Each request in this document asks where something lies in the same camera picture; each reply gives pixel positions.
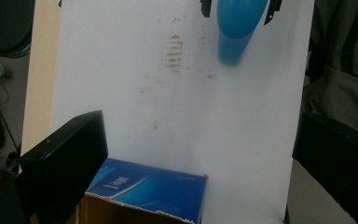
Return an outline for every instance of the black device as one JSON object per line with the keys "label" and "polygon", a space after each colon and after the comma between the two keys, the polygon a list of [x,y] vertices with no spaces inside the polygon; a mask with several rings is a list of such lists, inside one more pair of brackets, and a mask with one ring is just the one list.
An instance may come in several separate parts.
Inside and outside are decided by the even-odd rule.
{"label": "black device", "polygon": [[65,223],[106,157],[103,112],[69,120],[20,158],[20,175],[0,172],[0,223]]}

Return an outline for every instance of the desk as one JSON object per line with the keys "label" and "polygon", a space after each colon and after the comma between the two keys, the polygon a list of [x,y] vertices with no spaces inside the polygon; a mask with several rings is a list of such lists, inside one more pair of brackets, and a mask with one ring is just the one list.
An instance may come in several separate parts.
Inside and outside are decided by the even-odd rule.
{"label": "desk", "polygon": [[[106,6],[111,2],[102,1],[102,4]],[[217,61],[215,15],[203,21],[198,17],[198,1],[175,1],[179,2],[184,5],[164,7],[163,4],[171,2],[160,1],[156,10],[145,7],[148,13],[165,13],[167,19],[187,8],[186,4],[194,6],[176,20],[160,21],[168,21],[173,29],[176,29],[174,25],[179,25],[177,30],[172,30],[172,34],[165,34],[165,28],[159,30],[156,25],[159,21],[153,16],[145,16],[145,20],[155,20],[152,23],[155,25],[148,27],[150,29],[130,22],[137,29],[145,31],[145,39],[151,41],[151,46],[161,40],[159,37],[151,38],[156,32],[167,41],[164,42],[167,46],[158,48],[158,51],[149,49],[145,44],[139,45],[142,42],[134,42],[128,51],[123,51],[126,53],[124,57],[130,58],[136,56],[131,55],[138,52],[135,51],[136,47],[142,49],[139,52],[143,53],[143,60],[137,62],[147,71],[147,74],[143,74],[140,71],[144,70],[140,70],[138,65],[131,67],[128,61],[121,61],[126,65],[122,68],[124,70],[118,69],[123,65],[117,65],[122,58],[115,56],[112,50],[112,46],[117,45],[106,44],[109,41],[105,36],[110,36],[110,33],[104,33],[101,30],[103,27],[98,28],[99,17],[71,18],[76,13],[85,15],[88,13],[85,8],[89,8],[103,20],[114,21],[111,16],[120,11],[111,13],[106,7],[97,8],[88,1],[68,1],[68,6],[73,8],[68,8],[68,14],[62,14],[65,18],[62,25],[67,28],[61,30],[66,34],[61,36],[57,77],[53,76],[53,72],[48,77],[37,74],[33,66],[36,62],[43,62],[36,60],[36,56],[43,54],[33,49],[31,55],[24,147],[30,148],[47,136],[49,124],[54,130],[74,115],[91,109],[103,109],[112,157],[210,176],[203,219],[205,223],[282,223],[313,1],[285,1],[282,11],[268,26],[259,25],[242,64],[232,68]],[[37,11],[40,6],[40,2],[36,4],[36,18],[44,13]],[[133,16],[142,21],[144,15],[141,11]],[[190,19],[192,21],[188,21],[188,24],[191,26],[180,26],[180,21]],[[97,45],[90,42],[93,39],[90,29],[96,34]],[[128,35],[139,41],[136,39],[138,35],[133,35],[136,32],[130,34],[129,30],[121,31],[124,37]],[[34,30],[34,36],[40,33]],[[179,48],[168,46],[171,44],[167,40],[169,37],[182,38],[184,46],[181,54],[202,57],[196,60],[183,57],[177,71],[173,66],[166,65],[166,60],[170,59],[159,58],[160,53],[165,52],[164,55],[170,56],[164,50]],[[205,47],[197,45],[195,39],[205,43]],[[112,52],[110,57],[118,61],[107,61],[108,57],[100,54],[104,52]],[[159,63],[160,59],[161,66],[148,66]],[[43,86],[47,87],[41,89],[40,83],[44,82],[47,84]],[[51,97],[53,85],[55,96]],[[80,100],[74,98],[74,93],[78,94],[87,88],[92,91],[88,94],[83,92]]]}

